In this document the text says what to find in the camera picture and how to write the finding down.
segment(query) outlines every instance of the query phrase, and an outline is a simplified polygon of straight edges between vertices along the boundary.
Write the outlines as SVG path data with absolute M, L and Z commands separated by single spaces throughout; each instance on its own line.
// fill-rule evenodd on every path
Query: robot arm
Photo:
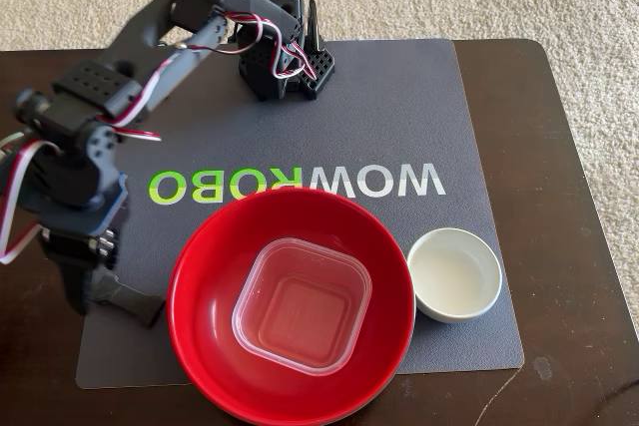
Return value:
M 50 148 L 26 163 L 19 196 L 13 193 L 18 207 L 38 217 L 40 242 L 60 267 L 69 303 L 85 314 L 89 299 L 110 302 L 152 323 L 161 298 L 128 288 L 109 272 L 92 290 L 93 271 L 116 264 L 128 214 L 126 176 L 114 163 L 118 142 L 132 132 L 124 127 L 144 121 L 218 49 L 228 19 L 241 25 L 234 35 L 240 74 L 260 99 L 280 99 L 289 91 L 315 98 L 334 71 L 334 59 L 323 48 L 313 0 L 308 32 L 304 14 L 303 0 L 153 0 L 96 60 L 75 65 L 55 81 L 53 97 L 31 89 L 20 93 L 14 113 L 27 128 L 10 150 L 0 152 L 0 239 L 8 235 L 20 162 L 34 143 L 46 143 Z M 176 26 L 193 35 L 160 46 Z M 260 61 L 261 55 L 271 56 L 272 63 Z M 320 57 L 330 61 L 320 67 L 314 60 Z M 6 259 L 11 255 L 3 248 L 0 240 L 0 258 Z

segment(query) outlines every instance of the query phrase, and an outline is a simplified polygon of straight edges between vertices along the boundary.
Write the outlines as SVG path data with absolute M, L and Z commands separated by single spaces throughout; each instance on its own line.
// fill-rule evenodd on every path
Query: beige carpet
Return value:
M 148 1 L 0 0 L 0 49 L 102 47 Z M 639 0 L 318 2 L 327 39 L 525 37 L 540 42 L 639 320 Z

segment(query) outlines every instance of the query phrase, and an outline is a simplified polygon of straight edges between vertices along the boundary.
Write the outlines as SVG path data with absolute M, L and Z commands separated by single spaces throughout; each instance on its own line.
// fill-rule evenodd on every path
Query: small white bowl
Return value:
M 419 310 L 455 323 L 481 316 L 501 291 L 501 267 L 481 238 L 457 228 L 429 231 L 408 253 Z

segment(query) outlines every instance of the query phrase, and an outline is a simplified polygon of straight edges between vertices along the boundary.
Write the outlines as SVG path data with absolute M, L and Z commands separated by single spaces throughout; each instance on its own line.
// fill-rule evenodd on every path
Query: bowl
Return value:
M 417 307 L 444 323 L 481 316 L 501 291 L 501 266 L 475 234 L 457 228 L 428 232 L 410 249 L 408 269 Z
M 302 373 L 342 368 L 354 349 L 371 282 L 356 258 L 297 238 L 258 255 L 233 311 L 248 351 Z
M 331 374 L 255 354 L 234 335 L 233 313 L 260 252 L 283 238 L 355 258 L 370 277 L 352 352 Z M 401 249 L 372 214 L 335 194 L 287 187 L 233 201 L 193 233 L 174 267 L 167 314 L 183 368 L 220 408 L 251 423 L 315 425 L 351 414 L 386 386 L 408 347 L 415 304 Z

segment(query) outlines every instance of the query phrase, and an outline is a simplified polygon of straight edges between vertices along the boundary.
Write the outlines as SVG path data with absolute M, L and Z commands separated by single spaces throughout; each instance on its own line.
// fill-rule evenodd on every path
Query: mouse pad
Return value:
M 144 124 L 163 140 L 119 147 L 132 211 L 116 269 L 124 283 L 166 296 L 173 264 L 200 223 L 234 198 L 278 182 L 351 198 L 386 225 L 404 254 L 427 231 L 453 226 L 477 234 L 502 262 L 452 42 L 327 48 L 336 71 L 315 101 L 289 94 L 258 102 L 238 59 L 211 55 Z M 522 364 L 504 271 L 499 298 L 475 320 L 442 324 L 417 311 L 398 372 Z M 82 388 L 189 382 L 164 312 L 147 329 L 98 305 L 85 319 L 76 380 Z

